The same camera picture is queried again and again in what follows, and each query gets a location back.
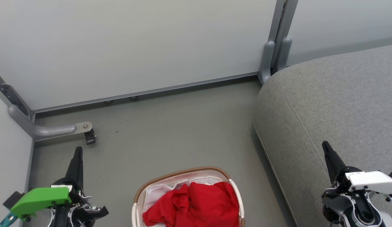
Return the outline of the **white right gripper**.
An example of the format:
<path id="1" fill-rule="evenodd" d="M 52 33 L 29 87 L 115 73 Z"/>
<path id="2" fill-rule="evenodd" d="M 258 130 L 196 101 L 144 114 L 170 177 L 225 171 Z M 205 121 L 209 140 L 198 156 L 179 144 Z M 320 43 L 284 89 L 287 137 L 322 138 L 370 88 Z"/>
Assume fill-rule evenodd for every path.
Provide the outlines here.
<path id="1" fill-rule="evenodd" d="M 376 208 L 371 198 L 384 195 L 392 201 L 392 172 L 364 172 L 346 166 L 328 141 L 322 142 L 331 187 L 322 195 L 323 215 L 389 215 Z"/>

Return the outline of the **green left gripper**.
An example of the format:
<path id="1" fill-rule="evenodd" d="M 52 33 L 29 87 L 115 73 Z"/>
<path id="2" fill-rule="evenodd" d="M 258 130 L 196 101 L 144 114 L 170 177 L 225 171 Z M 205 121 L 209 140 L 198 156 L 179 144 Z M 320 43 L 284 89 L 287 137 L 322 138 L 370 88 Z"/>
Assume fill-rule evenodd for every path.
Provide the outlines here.
<path id="1" fill-rule="evenodd" d="M 10 213 L 24 222 L 44 209 L 52 212 L 50 227 L 73 227 L 73 211 L 91 205 L 91 197 L 83 192 L 83 149 L 78 146 L 64 178 L 50 187 L 34 188 L 27 193 L 14 192 L 10 197 Z M 105 206 L 89 207 L 88 214 L 94 220 L 105 217 Z"/>

